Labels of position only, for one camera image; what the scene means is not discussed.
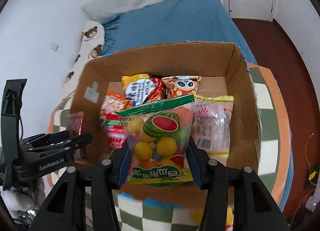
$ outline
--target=cardboard box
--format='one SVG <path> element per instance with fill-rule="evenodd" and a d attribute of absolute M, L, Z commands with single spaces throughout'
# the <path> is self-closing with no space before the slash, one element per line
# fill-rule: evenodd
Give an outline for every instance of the cardboard box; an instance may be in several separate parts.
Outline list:
<path fill-rule="evenodd" d="M 71 106 L 71 113 L 84 112 L 84 125 L 93 136 L 87 146 L 88 159 L 96 163 L 108 156 L 108 137 L 100 126 L 100 107 L 108 90 L 123 93 L 121 76 L 150 73 L 162 76 L 200 75 L 198 94 L 233 95 L 234 109 L 230 123 L 228 167 L 251 166 L 256 172 L 260 154 L 260 122 L 253 84 L 246 62 L 232 43 L 182 42 L 129 49 L 90 61 L 82 71 Z M 199 197 L 205 192 L 192 184 L 151 187 L 125 184 L 122 191 L 137 199 L 151 197 L 166 203 L 185 203 L 185 195 Z"/>

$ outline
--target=dark red floor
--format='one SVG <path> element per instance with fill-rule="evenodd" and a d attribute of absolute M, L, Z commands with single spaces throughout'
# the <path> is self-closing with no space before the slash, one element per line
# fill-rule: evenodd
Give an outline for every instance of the dark red floor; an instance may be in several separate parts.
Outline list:
<path fill-rule="evenodd" d="M 305 64 L 277 22 L 234 19 L 258 65 L 269 68 L 279 85 L 292 131 L 294 176 L 284 216 L 290 217 L 312 189 L 303 189 L 307 172 L 305 145 L 311 165 L 320 163 L 320 114 L 316 94 Z"/>

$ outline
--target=silver bolt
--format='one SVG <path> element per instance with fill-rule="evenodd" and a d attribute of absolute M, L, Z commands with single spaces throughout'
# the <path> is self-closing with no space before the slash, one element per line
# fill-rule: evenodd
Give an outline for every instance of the silver bolt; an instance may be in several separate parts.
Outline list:
<path fill-rule="evenodd" d="M 249 167 L 249 166 L 245 166 L 243 169 L 244 169 L 244 171 L 247 172 L 247 173 L 252 172 L 252 168 Z"/>
<path fill-rule="evenodd" d="M 69 173 L 73 173 L 73 172 L 75 172 L 76 171 L 76 167 L 74 167 L 74 166 L 71 166 L 71 167 L 69 167 L 68 169 L 67 169 L 67 172 L 69 172 Z"/>
<path fill-rule="evenodd" d="M 102 163 L 102 165 L 107 166 L 107 165 L 111 164 L 111 161 L 109 159 L 105 159 L 101 163 Z"/>
<path fill-rule="evenodd" d="M 208 161 L 208 163 L 211 165 L 211 166 L 216 166 L 218 164 L 218 162 L 214 159 L 211 159 Z"/>

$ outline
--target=candy bag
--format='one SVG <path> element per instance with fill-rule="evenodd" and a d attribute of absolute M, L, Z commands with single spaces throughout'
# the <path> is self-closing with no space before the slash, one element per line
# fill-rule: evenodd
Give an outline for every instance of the candy bag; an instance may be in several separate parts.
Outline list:
<path fill-rule="evenodd" d="M 125 96 L 133 105 L 164 99 L 164 84 L 158 77 L 150 77 L 148 74 L 122 76 Z"/>
<path fill-rule="evenodd" d="M 125 96 L 109 91 L 106 95 L 100 110 L 100 122 L 108 134 L 110 152 L 119 149 L 125 142 L 125 135 L 118 116 L 114 112 L 123 111 L 131 107 L 132 102 L 125 99 Z"/>
<path fill-rule="evenodd" d="M 233 96 L 195 95 L 191 136 L 199 149 L 226 166 L 230 147 Z"/>
<path fill-rule="evenodd" d="M 201 82 L 201 76 L 168 76 L 162 82 L 168 89 L 168 98 L 189 93 L 196 94 Z"/>
<path fill-rule="evenodd" d="M 131 151 L 129 183 L 169 186 L 192 180 L 185 154 L 193 105 L 189 94 L 117 113 Z"/>
<path fill-rule="evenodd" d="M 70 138 L 79 136 L 80 134 L 85 132 L 83 127 L 83 118 L 83 112 L 69 114 L 66 129 L 69 133 Z M 87 152 L 85 147 L 75 150 L 73 158 L 75 159 L 76 163 L 89 164 L 89 162 L 87 161 Z"/>

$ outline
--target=yellow candy ball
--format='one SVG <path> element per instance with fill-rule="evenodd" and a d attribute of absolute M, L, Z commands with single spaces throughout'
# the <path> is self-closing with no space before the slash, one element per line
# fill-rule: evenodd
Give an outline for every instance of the yellow candy ball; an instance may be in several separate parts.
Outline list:
<path fill-rule="evenodd" d="M 140 127 L 144 124 L 144 120 L 139 116 L 130 116 L 128 121 L 128 126 L 125 128 L 127 131 L 132 133 L 138 133 Z"/>
<path fill-rule="evenodd" d="M 162 137 L 157 141 L 156 149 L 161 156 L 170 157 L 176 152 L 177 143 L 171 137 Z"/>
<path fill-rule="evenodd" d="M 143 126 L 143 125 L 141 125 L 140 131 L 139 131 L 139 134 L 140 134 L 141 139 L 144 140 L 144 141 L 146 141 L 146 142 L 149 142 L 149 143 L 150 143 L 150 142 L 153 142 L 156 138 L 150 137 L 149 135 L 147 135 L 147 134 L 143 131 L 142 126 Z"/>
<path fill-rule="evenodd" d="M 136 147 L 134 148 L 134 153 L 139 160 L 148 161 L 150 160 L 153 154 L 153 149 L 150 143 L 140 141 L 136 144 Z"/>
<path fill-rule="evenodd" d="M 164 166 L 164 165 L 172 165 L 177 167 L 178 169 L 181 170 L 181 167 L 179 167 L 177 164 L 175 164 L 172 160 L 169 159 L 169 157 L 163 157 L 160 161 L 160 166 Z"/>

